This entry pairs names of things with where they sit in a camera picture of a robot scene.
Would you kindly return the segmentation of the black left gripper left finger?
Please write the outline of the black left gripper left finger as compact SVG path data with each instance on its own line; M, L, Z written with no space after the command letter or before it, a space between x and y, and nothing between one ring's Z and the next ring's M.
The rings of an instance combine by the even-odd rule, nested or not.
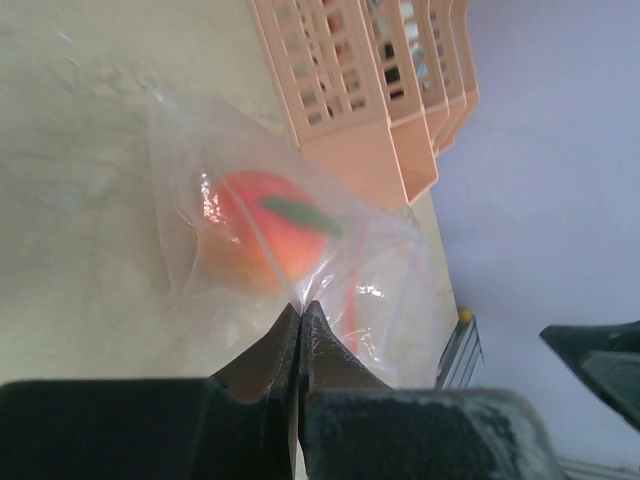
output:
M15 381L1 389L5 479L291 479L300 317L209 377Z

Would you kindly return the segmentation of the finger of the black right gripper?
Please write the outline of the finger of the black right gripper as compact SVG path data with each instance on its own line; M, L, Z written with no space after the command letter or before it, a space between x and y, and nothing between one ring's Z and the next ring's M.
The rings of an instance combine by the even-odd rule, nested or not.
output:
M632 428L639 428L639 323L549 325L540 338Z

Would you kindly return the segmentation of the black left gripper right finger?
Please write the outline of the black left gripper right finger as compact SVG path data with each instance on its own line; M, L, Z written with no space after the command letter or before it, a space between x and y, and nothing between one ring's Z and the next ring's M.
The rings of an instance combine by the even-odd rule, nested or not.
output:
M311 479L562 479L523 397L394 389L334 335L319 302L301 320L299 440Z

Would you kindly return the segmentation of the fake peach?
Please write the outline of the fake peach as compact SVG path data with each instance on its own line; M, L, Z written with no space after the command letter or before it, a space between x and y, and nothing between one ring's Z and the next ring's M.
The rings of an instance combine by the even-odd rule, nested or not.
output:
M301 188L260 170L202 175L200 209L203 266L221 284L252 294L299 283L344 233Z

